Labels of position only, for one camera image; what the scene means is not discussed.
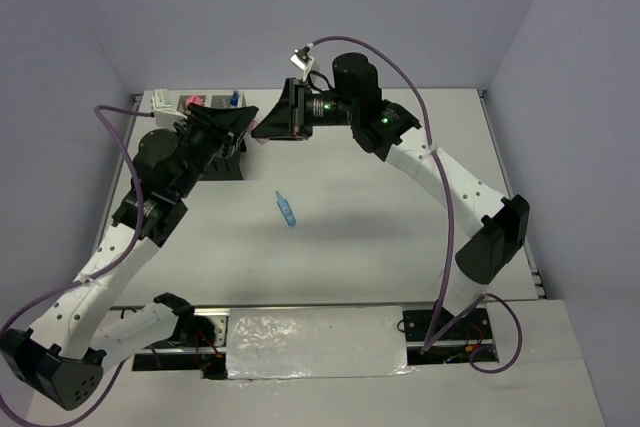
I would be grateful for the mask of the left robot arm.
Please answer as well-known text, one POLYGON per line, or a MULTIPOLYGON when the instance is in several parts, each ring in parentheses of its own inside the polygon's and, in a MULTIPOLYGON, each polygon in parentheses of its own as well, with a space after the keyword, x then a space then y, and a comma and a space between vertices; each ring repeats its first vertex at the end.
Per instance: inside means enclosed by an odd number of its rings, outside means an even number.
POLYGON ((105 371, 156 342, 189 343, 204 324, 186 300, 163 293, 108 326, 125 287, 164 246, 187 212, 185 198, 217 159, 239 148, 255 106, 190 104, 170 128, 157 128, 126 155, 131 188, 95 252, 70 286, 24 330, 1 330, 1 354, 14 375, 66 411, 84 404, 105 371))

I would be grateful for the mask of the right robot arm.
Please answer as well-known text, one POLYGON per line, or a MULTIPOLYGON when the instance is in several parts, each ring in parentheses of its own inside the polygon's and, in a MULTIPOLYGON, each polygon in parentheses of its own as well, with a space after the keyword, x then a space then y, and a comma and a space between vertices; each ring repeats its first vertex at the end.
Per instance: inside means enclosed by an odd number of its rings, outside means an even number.
POLYGON ((436 330, 457 338, 469 324, 465 310, 478 300, 497 274, 523 248, 530 205, 520 195, 507 197, 486 185, 444 149, 429 143, 422 122, 405 107, 384 99, 378 72, 361 53, 332 62, 334 84, 312 89, 314 60, 296 53, 300 78, 286 79, 278 102, 253 128, 255 139, 303 141, 315 128, 347 126, 366 153, 398 169, 437 200, 447 212, 448 233, 463 231, 460 248, 447 241, 445 269, 436 300, 436 330))

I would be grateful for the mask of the blue cap spray bottle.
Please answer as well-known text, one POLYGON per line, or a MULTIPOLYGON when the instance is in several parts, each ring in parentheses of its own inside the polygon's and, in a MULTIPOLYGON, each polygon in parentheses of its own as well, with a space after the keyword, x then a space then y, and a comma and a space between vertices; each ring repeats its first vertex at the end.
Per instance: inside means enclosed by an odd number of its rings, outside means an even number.
POLYGON ((235 109, 239 106, 239 101, 240 101, 240 92, 239 91, 234 91, 230 97, 229 100, 229 106, 232 109, 235 109))

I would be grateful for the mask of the blue highlighter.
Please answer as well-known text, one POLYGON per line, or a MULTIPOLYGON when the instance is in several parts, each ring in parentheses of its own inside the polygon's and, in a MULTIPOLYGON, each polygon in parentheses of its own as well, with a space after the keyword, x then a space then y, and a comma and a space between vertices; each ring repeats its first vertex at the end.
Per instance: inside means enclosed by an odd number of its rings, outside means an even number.
POLYGON ((295 227, 297 225, 295 214, 286 197, 281 192, 276 192, 276 205, 281 212, 286 224, 289 227, 295 227))

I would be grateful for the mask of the pink cap bottle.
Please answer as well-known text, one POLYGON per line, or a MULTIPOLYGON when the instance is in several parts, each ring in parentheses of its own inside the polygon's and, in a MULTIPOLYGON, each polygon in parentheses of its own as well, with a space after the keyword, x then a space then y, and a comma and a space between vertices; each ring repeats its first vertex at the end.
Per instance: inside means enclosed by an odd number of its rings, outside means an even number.
POLYGON ((200 95, 189 96, 185 100, 185 106, 189 107, 192 104, 197 105, 197 106, 203 106, 205 104, 205 99, 206 99, 205 96, 200 96, 200 95))

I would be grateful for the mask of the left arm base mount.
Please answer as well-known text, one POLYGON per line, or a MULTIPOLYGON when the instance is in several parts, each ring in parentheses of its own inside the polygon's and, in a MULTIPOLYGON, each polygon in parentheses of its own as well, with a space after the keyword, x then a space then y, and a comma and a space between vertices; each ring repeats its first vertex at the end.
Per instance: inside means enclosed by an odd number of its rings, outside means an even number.
POLYGON ((188 372, 201 379, 226 380, 229 312, 201 309, 189 335, 154 343, 137 353, 131 370, 141 373, 188 372))

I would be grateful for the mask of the pink highlighter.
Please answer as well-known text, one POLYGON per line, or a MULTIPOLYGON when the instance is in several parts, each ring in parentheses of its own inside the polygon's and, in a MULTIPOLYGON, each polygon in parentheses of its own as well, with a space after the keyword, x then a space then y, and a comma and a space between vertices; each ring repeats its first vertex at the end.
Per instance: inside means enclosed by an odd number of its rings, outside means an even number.
POLYGON ((249 124, 249 126, 246 129, 247 134, 250 135, 251 138, 253 140, 255 140, 256 142, 258 142, 259 144, 264 145, 264 144, 266 144, 268 142, 268 140, 265 139, 265 138, 255 137, 254 134, 253 134, 253 132, 257 128, 257 126, 258 126, 258 122, 256 120, 252 120, 251 123, 249 124))

